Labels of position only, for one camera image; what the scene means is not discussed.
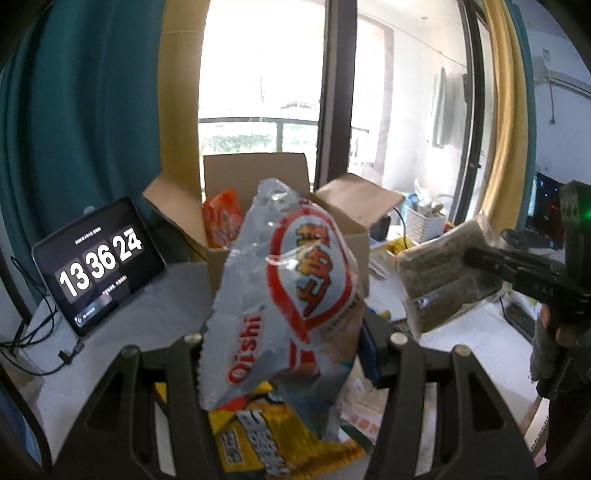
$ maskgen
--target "desk surface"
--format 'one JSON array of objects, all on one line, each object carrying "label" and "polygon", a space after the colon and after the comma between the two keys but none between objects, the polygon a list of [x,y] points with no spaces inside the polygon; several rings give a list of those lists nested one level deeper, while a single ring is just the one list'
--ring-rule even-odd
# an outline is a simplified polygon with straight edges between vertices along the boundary
[{"label": "desk surface", "polygon": [[[168,346],[185,333],[199,330],[209,317],[211,303],[206,264],[171,265],[84,338],[81,353],[71,365],[47,377],[37,397],[36,413],[53,457],[96,383],[125,345],[135,344],[142,350]],[[47,306],[42,302],[31,326],[46,315]],[[61,315],[56,315],[56,320],[54,333],[27,349],[27,358],[42,371],[60,365],[59,350],[71,352],[76,344],[68,323]]]},{"label": "desk surface", "polygon": [[[38,416],[46,432],[54,458],[57,456],[75,418],[105,369],[125,345],[142,350],[161,348],[181,335],[199,329],[210,314],[211,293],[206,264],[172,265],[85,340],[85,348],[69,367],[47,377],[37,398]],[[396,283],[371,279],[367,303],[376,310],[390,310],[392,318],[404,317]],[[44,303],[37,310],[32,326],[46,316]],[[67,322],[56,316],[55,332],[42,344],[27,349],[30,361],[42,370],[59,365],[57,353],[71,351],[76,337]],[[464,343],[504,396],[516,420],[521,420],[535,400],[535,385],[529,379],[531,346],[503,319],[494,304],[473,310],[449,324],[425,334],[420,343],[449,351]],[[320,477],[322,480],[363,478],[368,458]]]}]

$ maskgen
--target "snack bag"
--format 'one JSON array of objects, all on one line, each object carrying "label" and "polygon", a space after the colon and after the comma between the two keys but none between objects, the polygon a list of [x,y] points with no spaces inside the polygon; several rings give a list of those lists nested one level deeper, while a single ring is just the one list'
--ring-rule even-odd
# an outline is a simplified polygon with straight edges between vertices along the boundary
[{"label": "snack bag", "polygon": [[[157,392],[166,403],[166,384],[157,384]],[[236,480],[308,480],[365,454],[348,437],[321,442],[268,382],[208,417],[222,467]]]},{"label": "snack bag", "polygon": [[227,189],[201,207],[207,244],[211,248],[228,247],[238,237],[242,226],[242,211],[236,190]]},{"label": "snack bag", "polygon": [[331,216],[279,180],[263,180],[207,323],[202,408],[270,379],[315,435],[336,439],[334,405],[361,328],[358,289],[355,259]]}]

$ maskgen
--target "glass door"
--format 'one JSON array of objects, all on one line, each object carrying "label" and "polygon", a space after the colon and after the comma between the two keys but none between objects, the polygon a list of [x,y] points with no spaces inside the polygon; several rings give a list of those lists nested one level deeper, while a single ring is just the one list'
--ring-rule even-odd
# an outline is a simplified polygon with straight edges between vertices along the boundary
[{"label": "glass door", "polygon": [[453,213],[472,134],[463,0],[358,0],[349,171]]}]

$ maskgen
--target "yellow curtain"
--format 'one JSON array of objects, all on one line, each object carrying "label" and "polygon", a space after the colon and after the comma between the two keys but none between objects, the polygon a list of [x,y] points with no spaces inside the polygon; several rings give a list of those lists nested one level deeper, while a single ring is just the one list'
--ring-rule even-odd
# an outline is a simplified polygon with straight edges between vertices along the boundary
[{"label": "yellow curtain", "polygon": [[163,170],[201,195],[197,111],[209,0],[166,0],[158,54],[158,116]]},{"label": "yellow curtain", "polygon": [[494,230],[515,228],[528,146],[527,93],[519,40],[504,0],[484,0],[496,89],[496,148],[482,210]]}]

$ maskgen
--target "tablet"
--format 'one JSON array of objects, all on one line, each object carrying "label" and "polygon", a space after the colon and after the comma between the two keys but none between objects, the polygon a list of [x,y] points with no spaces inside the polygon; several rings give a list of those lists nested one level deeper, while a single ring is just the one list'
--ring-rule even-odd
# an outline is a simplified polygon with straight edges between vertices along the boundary
[{"label": "tablet", "polygon": [[43,239],[33,247],[33,260],[79,336],[165,268],[128,197]]}]

